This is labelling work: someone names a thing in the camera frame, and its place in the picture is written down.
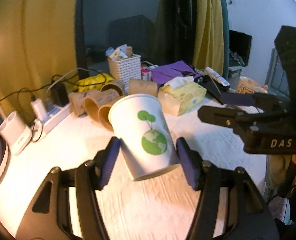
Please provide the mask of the white power strip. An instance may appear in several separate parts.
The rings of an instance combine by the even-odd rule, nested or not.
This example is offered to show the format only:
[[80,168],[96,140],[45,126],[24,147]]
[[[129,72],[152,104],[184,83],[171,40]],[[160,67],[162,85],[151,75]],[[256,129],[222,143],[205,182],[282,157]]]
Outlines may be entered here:
[[70,105],[64,107],[55,106],[53,111],[49,114],[49,119],[42,125],[41,139],[48,135],[60,122],[62,122],[68,115],[70,115]]

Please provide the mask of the small red white box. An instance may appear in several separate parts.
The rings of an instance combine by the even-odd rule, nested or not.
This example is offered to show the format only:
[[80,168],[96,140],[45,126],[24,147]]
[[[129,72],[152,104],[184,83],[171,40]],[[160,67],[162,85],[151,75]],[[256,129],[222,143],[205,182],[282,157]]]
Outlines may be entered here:
[[141,66],[141,79],[143,81],[151,81],[152,80],[151,71],[148,69],[147,66]]

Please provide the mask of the black monitor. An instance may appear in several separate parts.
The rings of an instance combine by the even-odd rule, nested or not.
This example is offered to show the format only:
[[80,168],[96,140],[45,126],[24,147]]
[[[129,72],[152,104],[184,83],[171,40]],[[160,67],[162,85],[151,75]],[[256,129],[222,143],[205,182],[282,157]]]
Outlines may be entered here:
[[229,66],[248,66],[252,36],[238,31],[229,31]]

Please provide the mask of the white woven basket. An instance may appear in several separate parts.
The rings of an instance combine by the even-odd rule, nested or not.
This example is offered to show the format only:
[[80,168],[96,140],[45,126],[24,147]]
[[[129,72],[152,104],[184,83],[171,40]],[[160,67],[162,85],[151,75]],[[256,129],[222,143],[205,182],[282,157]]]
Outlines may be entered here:
[[125,90],[128,90],[130,79],[141,80],[141,56],[114,61],[108,59],[109,71],[114,79],[122,80]]

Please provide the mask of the yellow tissue pack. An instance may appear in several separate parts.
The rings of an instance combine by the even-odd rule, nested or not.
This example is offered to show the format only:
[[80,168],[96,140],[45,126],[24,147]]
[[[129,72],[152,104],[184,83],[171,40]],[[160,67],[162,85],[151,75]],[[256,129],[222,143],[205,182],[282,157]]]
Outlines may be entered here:
[[206,93],[192,76],[175,77],[159,88],[158,100],[164,113],[180,116],[201,103]]

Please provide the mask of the white patterned mug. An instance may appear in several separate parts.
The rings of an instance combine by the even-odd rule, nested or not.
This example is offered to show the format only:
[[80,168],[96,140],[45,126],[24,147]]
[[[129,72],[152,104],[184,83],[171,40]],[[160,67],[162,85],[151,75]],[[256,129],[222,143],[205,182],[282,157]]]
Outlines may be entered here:
[[239,77],[236,92],[240,94],[264,93],[267,94],[267,88],[245,76]]

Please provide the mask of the yellow plastic bag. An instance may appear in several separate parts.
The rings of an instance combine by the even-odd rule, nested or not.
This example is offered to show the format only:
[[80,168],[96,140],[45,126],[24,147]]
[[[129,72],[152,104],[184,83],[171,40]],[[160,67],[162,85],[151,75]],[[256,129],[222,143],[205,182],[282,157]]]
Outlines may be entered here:
[[100,73],[95,76],[77,81],[72,90],[79,93],[93,89],[100,91],[104,85],[112,81],[114,81],[114,78],[109,74]]

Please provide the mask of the white round desk gadget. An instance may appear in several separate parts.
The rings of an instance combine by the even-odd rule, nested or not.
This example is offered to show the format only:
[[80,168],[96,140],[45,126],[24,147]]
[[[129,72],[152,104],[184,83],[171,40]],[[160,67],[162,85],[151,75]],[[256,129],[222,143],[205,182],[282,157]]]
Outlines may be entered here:
[[32,130],[21,120],[17,111],[13,111],[0,125],[0,135],[10,152],[19,155],[32,139]]

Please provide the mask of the purple cloth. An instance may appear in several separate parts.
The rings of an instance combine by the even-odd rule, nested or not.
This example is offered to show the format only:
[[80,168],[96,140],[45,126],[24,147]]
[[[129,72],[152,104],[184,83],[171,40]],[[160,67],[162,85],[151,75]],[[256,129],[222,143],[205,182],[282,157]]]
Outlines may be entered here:
[[177,61],[151,69],[151,79],[153,82],[156,82],[159,87],[178,76],[192,76],[194,81],[197,81],[201,77],[201,74],[196,72],[191,65],[186,64],[184,61]]

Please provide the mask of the white tube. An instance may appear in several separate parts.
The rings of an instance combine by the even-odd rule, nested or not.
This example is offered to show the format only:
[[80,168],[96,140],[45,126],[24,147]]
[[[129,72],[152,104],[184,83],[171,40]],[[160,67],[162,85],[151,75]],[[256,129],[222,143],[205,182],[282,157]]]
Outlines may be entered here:
[[220,83],[224,87],[230,86],[230,83],[226,79],[224,79],[219,73],[217,73],[215,70],[213,70],[212,68],[206,67],[205,71],[207,72],[207,74],[211,78],[213,78],[215,81],[217,81],[218,83]]

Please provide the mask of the brown paper cup back left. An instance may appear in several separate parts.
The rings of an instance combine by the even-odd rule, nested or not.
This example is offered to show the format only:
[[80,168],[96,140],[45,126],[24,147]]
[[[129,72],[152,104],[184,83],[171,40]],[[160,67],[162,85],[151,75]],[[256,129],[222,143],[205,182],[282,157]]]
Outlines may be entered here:
[[124,95],[124,82],[122,80],[113,80],[102,86],[101,91],[106,91],[109,89],[114,89],[119,93],[119,96]]

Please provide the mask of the patterned brown paper cup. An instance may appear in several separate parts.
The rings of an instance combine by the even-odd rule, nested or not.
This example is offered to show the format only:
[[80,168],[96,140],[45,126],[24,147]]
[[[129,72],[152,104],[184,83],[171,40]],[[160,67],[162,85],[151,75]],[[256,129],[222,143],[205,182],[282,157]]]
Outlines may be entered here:
[[75,116],[80,116],[85,113],[84,99],[87,96],[92,96],[97,93],[99,93],[98,90],[92,89],[83,92],[73,92],[69,94],[68,98],[70,102],[70,107]]

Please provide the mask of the yellow curtain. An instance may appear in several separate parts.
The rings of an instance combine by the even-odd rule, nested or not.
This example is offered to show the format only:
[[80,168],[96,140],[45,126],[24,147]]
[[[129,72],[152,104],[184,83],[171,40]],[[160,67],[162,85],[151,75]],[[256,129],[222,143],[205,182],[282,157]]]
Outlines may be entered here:
[[76,0],[0,0],[0,105],[34,118],[51,77],[76,68]]

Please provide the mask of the white paper cup green print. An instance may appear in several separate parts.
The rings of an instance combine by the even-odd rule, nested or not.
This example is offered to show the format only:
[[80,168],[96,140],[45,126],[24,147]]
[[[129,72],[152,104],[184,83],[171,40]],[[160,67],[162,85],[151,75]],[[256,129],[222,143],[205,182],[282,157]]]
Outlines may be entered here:
[[132,181],[154,178],[179,167],[179,159],[159,100],[133,94],[115,102],[108,119]]

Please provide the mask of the black power adapter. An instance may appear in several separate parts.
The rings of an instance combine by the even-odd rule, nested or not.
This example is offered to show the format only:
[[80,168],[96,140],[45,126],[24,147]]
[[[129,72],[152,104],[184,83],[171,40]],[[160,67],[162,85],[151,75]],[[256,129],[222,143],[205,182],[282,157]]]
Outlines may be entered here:
[[56,83],[51,89],[51,99],[54,105],[64,107],[69,103],[66,87],[63,83]]

